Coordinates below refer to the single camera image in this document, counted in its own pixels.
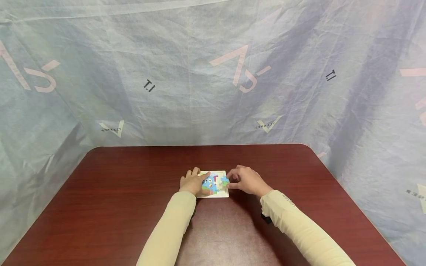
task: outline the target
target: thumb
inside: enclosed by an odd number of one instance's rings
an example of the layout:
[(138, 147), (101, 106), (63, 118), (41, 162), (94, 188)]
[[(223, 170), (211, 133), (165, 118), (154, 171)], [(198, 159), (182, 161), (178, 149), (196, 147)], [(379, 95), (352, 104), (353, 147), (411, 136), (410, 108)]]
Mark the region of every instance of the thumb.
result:
[(202, 189), (201, 190), (201, 195), (203, 196), (210, 196), (213, 194), (213, 191), (211, 191), (210, 189)]
[(241, 184), (240, 182), (238, 183), (229, 183), (226, 185), (227, 188), (229, 189), (241, 189)]

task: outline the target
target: blue cartoon creature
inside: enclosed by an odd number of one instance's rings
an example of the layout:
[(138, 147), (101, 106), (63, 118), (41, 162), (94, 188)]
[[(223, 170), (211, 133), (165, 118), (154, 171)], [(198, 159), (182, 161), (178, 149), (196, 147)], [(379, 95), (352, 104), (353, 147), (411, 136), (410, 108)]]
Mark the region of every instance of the blue cartoon creature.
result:
[(210, 175), (209, 177), (203, 180), (201, 187), (204, 189), (210, 189), (211, 191), (213, 191), (213, 194), (217, 194), (217, 192), (219, 192), (216, 185), (217, 177), (218, 177), (217, 175), (215, 176)]

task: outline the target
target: forearm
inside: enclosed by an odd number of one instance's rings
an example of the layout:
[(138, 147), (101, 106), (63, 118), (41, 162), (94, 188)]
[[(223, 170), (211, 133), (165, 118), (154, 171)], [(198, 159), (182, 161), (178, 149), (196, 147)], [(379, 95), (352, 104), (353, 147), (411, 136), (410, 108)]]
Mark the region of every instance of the forearm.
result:
[(177, 192), (170, 199), (163, 216), (155, 226), (136, 266), (173, 266), (191, 216), (196, 198), (189, 192)]
[(261, 198), (262, 211), (312, 266), (354, 266), (340, 246), (289, 198), (274, 190)]

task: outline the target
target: reddish-brown table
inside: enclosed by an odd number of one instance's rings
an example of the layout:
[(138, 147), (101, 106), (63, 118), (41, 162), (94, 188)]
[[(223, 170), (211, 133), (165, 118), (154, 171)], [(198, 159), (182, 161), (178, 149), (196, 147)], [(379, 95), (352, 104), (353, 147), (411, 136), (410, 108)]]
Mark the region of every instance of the reddish-brown table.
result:
[[(134, 266), (187, 170), (250, 166), (358, 265), (404, 265), (307, 146), (103, 147), (89, 152), (3, 266)], [(308, 265), (253, 196), (199, 200), (179, 266)]]

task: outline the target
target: backdrop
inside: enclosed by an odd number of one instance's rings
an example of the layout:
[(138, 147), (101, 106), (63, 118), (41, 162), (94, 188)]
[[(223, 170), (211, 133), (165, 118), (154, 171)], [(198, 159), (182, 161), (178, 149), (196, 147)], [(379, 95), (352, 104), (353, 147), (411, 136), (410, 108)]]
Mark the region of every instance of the backdrop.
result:
[(425, 15), (424, 0), (1, 0), (0, 263), (94, 147), (304, 143), (424, 265)]

